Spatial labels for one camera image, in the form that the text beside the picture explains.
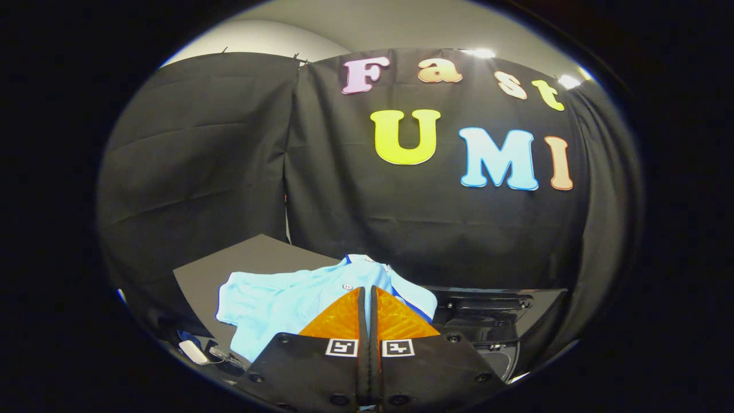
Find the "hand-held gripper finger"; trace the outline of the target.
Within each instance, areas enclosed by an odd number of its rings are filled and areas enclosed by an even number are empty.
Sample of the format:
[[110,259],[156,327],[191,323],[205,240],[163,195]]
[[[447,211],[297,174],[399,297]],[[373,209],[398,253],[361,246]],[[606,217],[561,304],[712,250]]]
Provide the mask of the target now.
[[273,335],[236,382],[247,397],[285,412],[357,412],[369,365],[365,289],[352,290],[300,334]]
[[378,287],[370,290],[370,402],[380,412],[464,412],[506,382],[461,332],[439,332]]

